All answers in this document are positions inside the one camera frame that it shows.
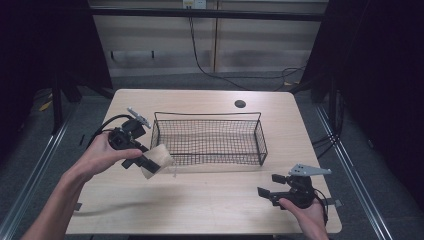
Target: human arm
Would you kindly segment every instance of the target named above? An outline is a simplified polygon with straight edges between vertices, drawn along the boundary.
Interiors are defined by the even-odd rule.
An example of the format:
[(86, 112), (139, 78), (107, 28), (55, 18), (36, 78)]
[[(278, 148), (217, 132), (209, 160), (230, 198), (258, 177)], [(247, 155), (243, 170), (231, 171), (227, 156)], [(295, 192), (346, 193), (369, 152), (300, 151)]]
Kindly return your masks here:
[(142, 155), (138, 149), (114, 150), (107, 139), (108, 133), (98, 135), (79, 160), (62, 175), (22, 239), (63, 239), (84, 184), (117, 161)]
[(306, 209), (298, 208), (290, 200), (285, 198), (281, 198), (279, 203), (296, 217), (297, 222), (307, 239), (329, 239), (324, 224), (324, 209), (317, 199), (314, 199), (312, 205)]

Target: black wire mesh basket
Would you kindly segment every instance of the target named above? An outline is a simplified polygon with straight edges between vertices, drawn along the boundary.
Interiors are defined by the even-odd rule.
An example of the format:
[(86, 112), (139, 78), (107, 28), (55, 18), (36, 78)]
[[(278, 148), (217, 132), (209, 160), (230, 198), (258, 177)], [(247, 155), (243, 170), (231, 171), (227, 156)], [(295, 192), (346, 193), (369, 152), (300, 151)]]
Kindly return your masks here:
[(268, 154), (261, 113), (156, 112), (151, 148), (165, 144), (175, 165), (263, 165)]

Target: round black hole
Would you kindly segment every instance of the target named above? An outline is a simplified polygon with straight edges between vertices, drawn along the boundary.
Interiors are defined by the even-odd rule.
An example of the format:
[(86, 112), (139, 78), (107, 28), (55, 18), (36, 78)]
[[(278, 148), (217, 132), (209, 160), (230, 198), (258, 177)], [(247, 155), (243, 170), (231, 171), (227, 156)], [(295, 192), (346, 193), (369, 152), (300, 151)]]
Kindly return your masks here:
[(244, 107), (246, 107), (246, 102), (245, 102), (245, 101), (243, 101), (243, 100), (237, 100), (237, 101), (234, 103), (234, 105), (236, 105), (236, 107), (238, 107), (238, 108), (244, 108)]

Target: person's left hand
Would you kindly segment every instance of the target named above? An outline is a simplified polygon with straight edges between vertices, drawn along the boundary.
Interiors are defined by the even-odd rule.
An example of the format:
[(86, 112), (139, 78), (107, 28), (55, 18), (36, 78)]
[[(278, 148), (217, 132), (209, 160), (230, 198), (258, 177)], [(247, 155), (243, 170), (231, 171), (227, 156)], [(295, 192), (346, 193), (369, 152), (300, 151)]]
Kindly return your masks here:
[(133, 159), (142, 155), (139, 149), (113, 149), (109, 145), (108, 136), (109, 132), (96, 136), (89, 148), (72, 167), (84, 176), (85, 181), (104, 172), (121, 159)]

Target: black horizontal bar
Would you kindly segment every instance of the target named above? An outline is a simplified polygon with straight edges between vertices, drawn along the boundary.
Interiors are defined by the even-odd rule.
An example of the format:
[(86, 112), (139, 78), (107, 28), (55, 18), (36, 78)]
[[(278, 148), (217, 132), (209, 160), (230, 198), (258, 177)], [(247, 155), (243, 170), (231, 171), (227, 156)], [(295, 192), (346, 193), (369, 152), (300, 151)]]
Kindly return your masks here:
[(209, 9), (162, 9), (162, 8), (38, 8), (43, 13), (80, 13), (103, 16), (149, 16), (149, 17), (192, 17), (192, 18), (228, 18), (228, 19), (262, 19), (321, 22), (324, 14), (316, 13), (280, 13)]

